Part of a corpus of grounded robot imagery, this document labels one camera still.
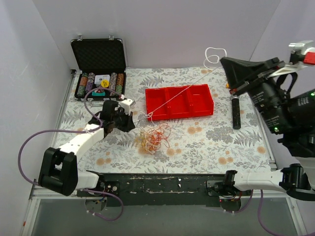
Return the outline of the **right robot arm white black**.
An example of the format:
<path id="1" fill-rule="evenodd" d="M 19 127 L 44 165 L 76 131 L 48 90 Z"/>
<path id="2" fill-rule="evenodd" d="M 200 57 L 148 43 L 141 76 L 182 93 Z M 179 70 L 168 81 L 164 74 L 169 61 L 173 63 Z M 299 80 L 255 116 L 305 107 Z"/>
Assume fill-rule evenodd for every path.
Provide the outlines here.
<path id="1" fill-rule="evenodd" d="M 232 98 L 248 94 L 269 131 L 282 135 L 278 143 L 299 161 L 268 174 L 228 171 L 223 191 L 232 196 L 238 191 L 272 190 L 298 200 L 314 201 L 315 91 L 291 97 L 298 68 L 278 58 L 252 62 L 223 57 L 220 63 Z"/>

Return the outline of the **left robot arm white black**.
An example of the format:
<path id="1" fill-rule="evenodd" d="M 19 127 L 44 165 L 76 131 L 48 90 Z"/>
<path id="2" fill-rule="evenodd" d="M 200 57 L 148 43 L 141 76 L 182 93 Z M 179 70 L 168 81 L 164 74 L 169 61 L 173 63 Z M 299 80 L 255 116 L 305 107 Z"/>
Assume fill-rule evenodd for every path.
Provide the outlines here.
<path id="1" fill-rule="evenodd" d="M 58 148 L 48 148 L 43 156 L 38 185 L 65 196 L 79 189 L 88 189 L 95 197 L 101 196 L 105 185 L 99 181 L 100 174 L 78 171 L 78 160 L 113 129 L 129 132 L 135 128 L 133 103 L 131 99 L 104 101 L 102 110 L 93 114 L 82 133 Z"/>

